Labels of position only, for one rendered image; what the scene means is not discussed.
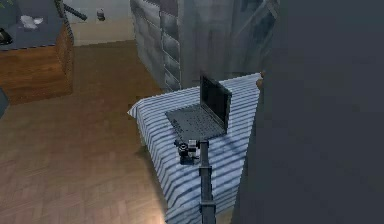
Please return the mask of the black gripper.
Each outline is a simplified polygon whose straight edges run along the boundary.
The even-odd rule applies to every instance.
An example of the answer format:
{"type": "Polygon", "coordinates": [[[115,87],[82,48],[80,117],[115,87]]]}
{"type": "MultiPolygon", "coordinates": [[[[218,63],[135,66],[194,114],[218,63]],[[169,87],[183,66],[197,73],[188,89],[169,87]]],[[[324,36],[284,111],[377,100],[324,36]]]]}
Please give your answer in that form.
{"type": "Polygon", "coordinates": [[[181,165],[194,165],[198,162],[199,156],[196,154],[198,143],[196,140],[189,140],[187,143],[175,140],[174,145],[177,147],[181,165]]]}

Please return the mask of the dark grey laptop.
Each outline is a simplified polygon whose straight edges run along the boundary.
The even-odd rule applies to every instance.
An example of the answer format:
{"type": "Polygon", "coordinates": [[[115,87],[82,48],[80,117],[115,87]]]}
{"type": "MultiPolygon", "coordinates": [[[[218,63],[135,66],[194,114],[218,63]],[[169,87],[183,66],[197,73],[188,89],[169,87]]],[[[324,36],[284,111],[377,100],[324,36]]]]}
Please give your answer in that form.
{"type": "Polygon", "coordinates": [[[200,102],[166,112],[179,140],[209,140],[227,133],[232,93],[218,81],[200,77],[200,102]]]}

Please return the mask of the grey chest of drawers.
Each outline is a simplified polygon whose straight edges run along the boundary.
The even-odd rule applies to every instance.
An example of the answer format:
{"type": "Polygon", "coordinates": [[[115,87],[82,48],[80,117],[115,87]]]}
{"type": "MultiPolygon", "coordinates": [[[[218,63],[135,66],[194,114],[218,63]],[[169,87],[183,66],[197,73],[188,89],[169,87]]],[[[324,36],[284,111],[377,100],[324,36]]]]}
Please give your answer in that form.
{"type": "Polygon", "coordinates": [[[180,83],[165,67],[158,0],[130,0],[139,59],[158,86],[166,92],[180,90],[180,83]]]}

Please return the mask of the brown wooden desk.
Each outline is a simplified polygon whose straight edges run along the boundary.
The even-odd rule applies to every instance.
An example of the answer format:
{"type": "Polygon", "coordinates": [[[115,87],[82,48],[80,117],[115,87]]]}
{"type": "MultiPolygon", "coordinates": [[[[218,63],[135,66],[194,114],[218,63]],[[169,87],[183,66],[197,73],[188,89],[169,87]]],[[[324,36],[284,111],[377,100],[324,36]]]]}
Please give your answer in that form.
{"type": "Polygon", "coordinates": [[[0,45],[0,89],[11,104],[73,91],[74,41],[63,0],[0,0],[0,28],[13,39],[0,45]],[[22,15],[44,21],[26,29],[22,15]]]}

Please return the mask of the white crumpled cloth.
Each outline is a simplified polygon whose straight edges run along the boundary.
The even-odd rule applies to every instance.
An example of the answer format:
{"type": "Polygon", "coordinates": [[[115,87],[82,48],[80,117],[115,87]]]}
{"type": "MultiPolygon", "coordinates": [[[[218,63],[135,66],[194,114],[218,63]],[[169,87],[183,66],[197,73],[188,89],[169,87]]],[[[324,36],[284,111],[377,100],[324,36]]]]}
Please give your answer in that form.
{"type": "Polygon", "coordinates": [[[31,17],[28,15],[22,15],[20,21],[26,29],[37,29],[38,26],[44,21],[42,17],[31,17]]]}

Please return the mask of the black round object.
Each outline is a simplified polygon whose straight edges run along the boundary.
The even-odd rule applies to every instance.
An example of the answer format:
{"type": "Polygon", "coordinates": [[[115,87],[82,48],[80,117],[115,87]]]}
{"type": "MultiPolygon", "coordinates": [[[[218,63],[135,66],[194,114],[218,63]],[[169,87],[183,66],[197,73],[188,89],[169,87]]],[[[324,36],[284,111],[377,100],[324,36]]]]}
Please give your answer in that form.
{"type": "Polygon", "coordinates": [[[3,28],[0,28],[0,45],[8,45],[12,42],[12,37],[3,28]]]}

